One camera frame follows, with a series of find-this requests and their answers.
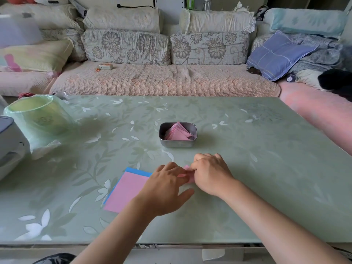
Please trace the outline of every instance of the table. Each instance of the table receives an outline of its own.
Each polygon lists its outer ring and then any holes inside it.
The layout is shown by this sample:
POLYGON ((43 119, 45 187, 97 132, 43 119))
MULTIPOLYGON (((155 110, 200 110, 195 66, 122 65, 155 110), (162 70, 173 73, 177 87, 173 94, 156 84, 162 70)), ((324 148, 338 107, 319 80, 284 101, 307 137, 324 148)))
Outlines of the table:
MULTIPOLYGON (((103 202, 127 166, 152 172, 197 152, 220 153, 233 175, 329 243, 352 242, 352 158, 273 97, 70 96, 80 134, 0 182, 0 245, 88 244, 116 216, 103 202), (192 122, 195 147, 164 148, 163 122, 192 122)), ((222 200, 195 185, 139 244, 260 240, 222 200)))

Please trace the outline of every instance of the blue pillow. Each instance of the blue pillow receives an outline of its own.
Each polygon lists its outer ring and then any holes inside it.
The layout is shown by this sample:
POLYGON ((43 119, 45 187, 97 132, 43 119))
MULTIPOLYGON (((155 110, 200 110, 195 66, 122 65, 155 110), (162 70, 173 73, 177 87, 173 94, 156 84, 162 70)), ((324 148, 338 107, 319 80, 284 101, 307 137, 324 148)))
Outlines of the blue pillow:
POLYGON ((264 78, 275 81, 284 76, 298 60, 316 48, 294 44, 278 30, 262 46, 251 53, 247 65, 259 69, 264 78))

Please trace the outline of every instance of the person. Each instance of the person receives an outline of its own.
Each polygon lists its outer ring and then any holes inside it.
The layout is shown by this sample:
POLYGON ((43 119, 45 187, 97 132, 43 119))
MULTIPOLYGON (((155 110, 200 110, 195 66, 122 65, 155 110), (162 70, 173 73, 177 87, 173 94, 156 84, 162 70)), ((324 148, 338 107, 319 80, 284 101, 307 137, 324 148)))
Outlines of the person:
MULTIPOLYGON (((219 154, 196 154, 191 169, 195 183, 225 201, 262 241, 279 264, 350 263, 340 253, 261 199, 236 180, 219 154)), ((123 263, 148 224, 178 210, 194 194, 179 187, 188 182, 183 168, 159 166, 140 193, 71 264, 123 263)))

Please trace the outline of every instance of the yellow pillow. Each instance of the yellow pillow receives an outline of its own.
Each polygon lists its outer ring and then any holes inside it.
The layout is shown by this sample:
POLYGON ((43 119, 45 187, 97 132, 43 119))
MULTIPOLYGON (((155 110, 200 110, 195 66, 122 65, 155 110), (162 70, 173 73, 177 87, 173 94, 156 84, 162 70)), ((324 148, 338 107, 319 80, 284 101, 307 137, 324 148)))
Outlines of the yellow pillow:
POLYGON ((61 72, 73 50, 70 40, 42 41, 34 45, 0 49, 0 71, 61 72))

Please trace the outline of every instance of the person's right hand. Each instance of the person's right hand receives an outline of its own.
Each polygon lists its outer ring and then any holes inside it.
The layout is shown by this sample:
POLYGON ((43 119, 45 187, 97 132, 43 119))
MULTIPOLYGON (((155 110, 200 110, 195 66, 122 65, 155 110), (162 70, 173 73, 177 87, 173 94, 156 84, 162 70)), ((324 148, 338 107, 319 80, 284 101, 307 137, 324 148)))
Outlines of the person's right hand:
POLYGON ((196 185, 210 195, 219 197, 223 186, 235 180, 221 155, 196 154, 190 168, 195 170, 196 185))

